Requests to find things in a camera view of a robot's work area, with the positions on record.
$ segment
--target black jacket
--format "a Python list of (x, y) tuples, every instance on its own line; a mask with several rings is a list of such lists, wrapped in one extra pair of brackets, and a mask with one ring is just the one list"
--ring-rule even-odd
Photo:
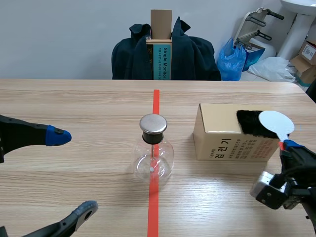
[[(153, 79), (147, 53), (148, 24), (135, 24), (131, 38), (123, 39), (112, 53), (113, 79)], [(207, 40), (184, 34), (190, 26), (178, 17), (172, 33), (172, 80), (221, 80), (213, 45)]]
[(316, 80), (310, 85), (306, 93), (316, 103)]

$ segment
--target white plastic bag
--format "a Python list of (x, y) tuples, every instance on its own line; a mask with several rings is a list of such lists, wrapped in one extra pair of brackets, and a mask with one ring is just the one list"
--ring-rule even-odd
[(287, 64), (284, 58), (271, 57), (251, 65), (248, 71), (269, 81), (294, 82), (295, 77), (286, 70)]

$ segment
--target sink pedestal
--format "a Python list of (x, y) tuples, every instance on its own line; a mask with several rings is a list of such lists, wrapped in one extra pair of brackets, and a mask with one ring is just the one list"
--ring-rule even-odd
[(290, 60), (299, 53), (314, 19), (315, 16), (297, 14), (296, 20), (277, 55), (278, 57)]

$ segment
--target cardboard box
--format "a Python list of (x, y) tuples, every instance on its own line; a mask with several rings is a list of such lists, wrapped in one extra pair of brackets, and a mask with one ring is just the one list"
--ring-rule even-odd
[(300, 55), (290, 61), (297, 69), (297, 78), (301, 86), (310, 86), (316, 79), (316, 66), (309, 64)]
[(154, 80), (171, 80), (172, 41), (170, 39), (146, 40), (152, 78)]
[(304, 41), (299, 55), (312, 65), (316, 65), (316, 40)]
[(200, 104), (193, 131), (197, 159), (268, 161), (278, 139), (243, 134), (238, 110), (272, 110), (265, 105)]
[(171, 38), (172, 10), (151, 9), (152, 38), (169, 40)]

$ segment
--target glass flask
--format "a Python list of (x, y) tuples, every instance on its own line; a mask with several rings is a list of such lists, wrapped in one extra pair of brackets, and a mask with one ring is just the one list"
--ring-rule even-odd
[(139, 125), (143, 136), (134, 148), (133, 172), (145, 182), (150, 181), (151, 175), (167, 181), (173, 169), (173, 147), (163, 136), (167, 121), (161, 115), (149, 114), (142, 117)]

